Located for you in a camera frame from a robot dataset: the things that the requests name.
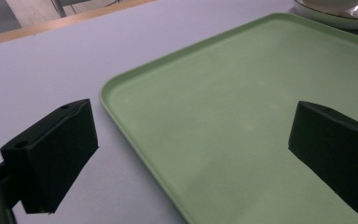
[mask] table surface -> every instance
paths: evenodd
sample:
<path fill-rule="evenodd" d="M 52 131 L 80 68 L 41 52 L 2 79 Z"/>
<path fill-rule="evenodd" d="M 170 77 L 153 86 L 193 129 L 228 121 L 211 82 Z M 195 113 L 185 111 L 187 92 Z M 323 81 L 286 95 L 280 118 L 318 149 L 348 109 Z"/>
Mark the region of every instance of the table surface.
<path fill-rule="evenodd" d="M 110 77 L 274 12 L 289 0 L 158 0 L 0 43 L 0 147 L 55 108 L 90 98 L 100 148 L 56 214 L 27 223 L 186 223 L 99 102 Z"/>

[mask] green tray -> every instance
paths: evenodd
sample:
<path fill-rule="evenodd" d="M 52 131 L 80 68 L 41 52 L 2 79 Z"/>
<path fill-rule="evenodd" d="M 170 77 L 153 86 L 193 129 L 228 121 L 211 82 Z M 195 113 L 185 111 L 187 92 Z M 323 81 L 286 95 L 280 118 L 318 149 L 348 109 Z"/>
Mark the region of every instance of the green tray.
<path fill-rule="evenodd" d="M 358 223 L 287 149 L 300 100 L 358 120 L 358 36 L 273 14 L 114 77 L 100 97 L 188 223 Z"/>

